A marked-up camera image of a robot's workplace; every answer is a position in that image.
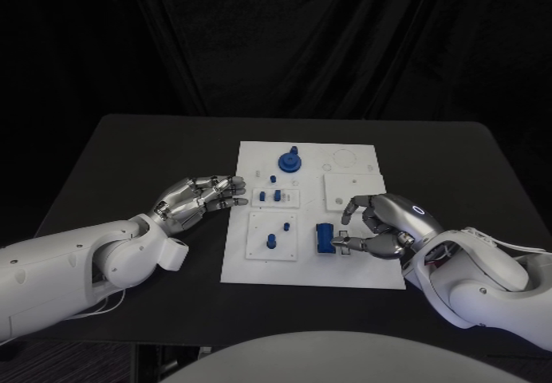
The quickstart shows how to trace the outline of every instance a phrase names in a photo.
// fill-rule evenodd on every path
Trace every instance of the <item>blue knob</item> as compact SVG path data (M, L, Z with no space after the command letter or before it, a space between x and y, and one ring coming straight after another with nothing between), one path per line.
M277 247L277 236L274 234L268 235L267 247L274 249Z
M290 153L280 156L278 166L285 173L297 172L301 167L301 157L298 157L297 146L291 147Z

